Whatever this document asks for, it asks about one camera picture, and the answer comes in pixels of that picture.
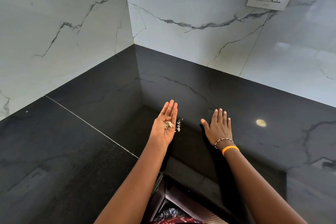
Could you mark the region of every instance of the forearm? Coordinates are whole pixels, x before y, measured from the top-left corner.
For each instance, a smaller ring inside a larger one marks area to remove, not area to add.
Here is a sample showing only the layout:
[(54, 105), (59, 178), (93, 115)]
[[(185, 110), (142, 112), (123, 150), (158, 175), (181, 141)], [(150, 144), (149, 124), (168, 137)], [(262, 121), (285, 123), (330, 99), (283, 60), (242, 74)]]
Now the forearm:
[(306, 224), (238, 150), (228, 149), (225, 158), (257, 224)]
[(95, 224), (140, 223), (167, 148), (148, 141), (140, 158)]

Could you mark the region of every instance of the bracelet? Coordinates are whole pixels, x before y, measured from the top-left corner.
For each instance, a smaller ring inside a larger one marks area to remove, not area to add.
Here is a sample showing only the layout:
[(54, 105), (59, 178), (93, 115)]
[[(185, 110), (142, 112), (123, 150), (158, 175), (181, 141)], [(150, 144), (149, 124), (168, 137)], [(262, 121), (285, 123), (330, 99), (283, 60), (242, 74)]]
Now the bracelet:
[(218, 142), (222, 141), (222, 140), (230, 140), (232, 143), (234, 143), (234, 142), (232, 141), (232, 139), (230, 139), (230, 138), (221, 138), (221, 139), (219, 139), (217, 142), (215, 142), (215, 144), (214, 144), (214, 146), (215, 146), (216, 149), (218, 149), (218, 148), (216, 147), (216, 144), (217, 144)]
[(224, 152), (225, 152), (226, 150), (231, 149), (231, 148), (235, 148), (235, 149), (239, 150), (237, 146), (227, 146), (227, 147), (225, 147), (225, 148), (222, 150), (222, 154), (223, 154), (223, 156), (224, 156)]

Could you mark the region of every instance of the hand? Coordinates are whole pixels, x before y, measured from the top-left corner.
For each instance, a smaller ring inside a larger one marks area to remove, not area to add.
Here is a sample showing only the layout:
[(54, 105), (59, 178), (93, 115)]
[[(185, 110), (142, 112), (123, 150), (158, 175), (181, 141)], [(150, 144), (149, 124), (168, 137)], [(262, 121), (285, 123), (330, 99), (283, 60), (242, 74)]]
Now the hand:
[[(149, 140), (151, 142), (163, 144), (168, 147), (171, 140), (173, 140), (177, 117), (177, 103), (174, 104), (174, 100), (170, 100), (170, 103), (166, 102), (159, 116), (154, 120), (152, 131), (150, 132)], [(165, 129), (164, 122), (170, 120), (174, 125), (172, 128)]]
[[(226, 120), (226, 112), (220, 108), (213, 113), (210, 126), (206, 120), (201, 119), (201, 123), (205, 130), (209, 142), (215, 145), (216, 141), (221, 138), (230, 138), (232, 140), (231, 119)], [(216, 147), (222, 151), (226, 146), (235, 146), (230, 140), (221, 140), (216, 144)]]

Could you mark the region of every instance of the red fabric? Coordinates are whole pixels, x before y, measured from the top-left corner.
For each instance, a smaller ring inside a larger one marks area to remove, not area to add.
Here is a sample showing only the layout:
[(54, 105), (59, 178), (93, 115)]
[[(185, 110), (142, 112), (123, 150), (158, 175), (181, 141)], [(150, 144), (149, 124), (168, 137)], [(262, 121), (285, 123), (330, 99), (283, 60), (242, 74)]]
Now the red fabric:
[(203, 221), (199, 221), (193, 218), (169, 218), (159, 222), (154, 222), (153, 224), (176, 224), (176, 223), (198, 223), (205, 224)]

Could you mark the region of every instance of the black countertop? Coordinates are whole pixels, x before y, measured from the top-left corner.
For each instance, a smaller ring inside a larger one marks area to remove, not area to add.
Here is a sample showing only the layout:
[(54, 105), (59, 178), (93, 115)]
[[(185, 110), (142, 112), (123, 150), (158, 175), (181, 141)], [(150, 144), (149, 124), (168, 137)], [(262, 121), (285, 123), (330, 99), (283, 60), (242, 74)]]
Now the black countertop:
[(240, 214), (235, 190), (222, 197), (218, 184), (234, 180), (228, 167), (219, 175), (225, 159), (200, 126), (223, 108), (237, 146), (288, 203), (309, 223), (336, 222), (336, 108), (137, 45), (0, 122), (0, 218), (91, 223), (170, 99), (183, 121), (163, 173)]

